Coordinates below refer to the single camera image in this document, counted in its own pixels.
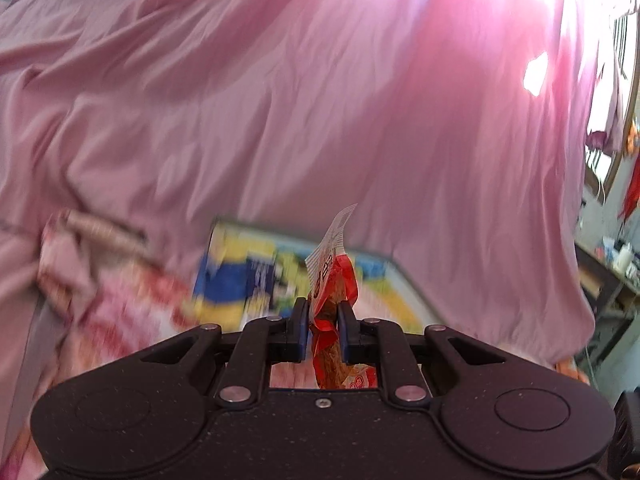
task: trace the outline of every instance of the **metal screw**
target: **metal screw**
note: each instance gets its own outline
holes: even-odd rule
[[[220,390],[220,399],[226,402],[245,402],[251,397],[251,391],[244,386],[227,386]]]
[[[316,406],[318,408],[330,408],[331,405],[331,399],[316,399]]]
[[[396,390],[396,397],[404,402],[418,402],[427,396],[427,391],[420,386],[406,384]]]

